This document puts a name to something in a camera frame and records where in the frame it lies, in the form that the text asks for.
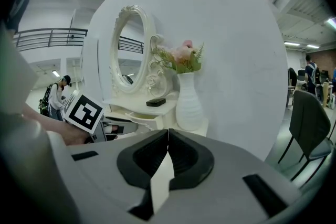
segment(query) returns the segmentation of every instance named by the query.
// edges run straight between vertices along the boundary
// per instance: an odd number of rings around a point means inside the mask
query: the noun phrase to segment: railing
[[[14,35],[13,43],[19,51],[44,47],[83,46],[87,35],[80,28],[41,28],[20,31]]]
[[[120,36],[118,49],[143,54],[143,42]]]

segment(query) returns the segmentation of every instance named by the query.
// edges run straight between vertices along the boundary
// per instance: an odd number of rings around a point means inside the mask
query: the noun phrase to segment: drawer
[[[163,129],[162,116],[140,114],[136,112],[131,112],[129,114],[127,113],[126,115],[130,118],[132,122],[136,122],[140,126],[142,125],[153,130]]]

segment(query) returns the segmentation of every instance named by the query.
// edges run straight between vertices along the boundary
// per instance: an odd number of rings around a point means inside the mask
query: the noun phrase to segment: ornate mirror frame
[[[142,20],[144,30],[144,44],[143,44],[144,48],[138,76],[133,84],[128,85],[124,82],[123,78],[120,76],[121,71],[118,62],[118,42],[123,28],[126,25],[128,18],[132,14],[138,14]],[[111,55],[112,84],[117,86],[121,91],[125,93],[136,93],[142,87],[146,79],[148,62],[152,57],[150,41],[151,37],[155,34],[156,30],[153,19],[141,7],[127,6],[124,7],[119,13],[119,17],[115,21],[110,55]]]

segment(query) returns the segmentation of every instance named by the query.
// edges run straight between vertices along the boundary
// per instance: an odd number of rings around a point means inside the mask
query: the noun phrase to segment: black box
[[[147,106],[161,106],[166,102],[166,98],[155,98],[146,102]]]

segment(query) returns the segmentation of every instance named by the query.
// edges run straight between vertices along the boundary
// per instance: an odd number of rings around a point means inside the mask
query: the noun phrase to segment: pink flower
[[[170,51],[174,57],[176,63],[183,63],[186,60],[190,60],[190,54],[193,53],[193,49],[187,46],[178,47],[176,50]]]
[[[191,40],[185,40],[182,44],[182,46],[187,46],[188,48],[193,47],[193,42]]]

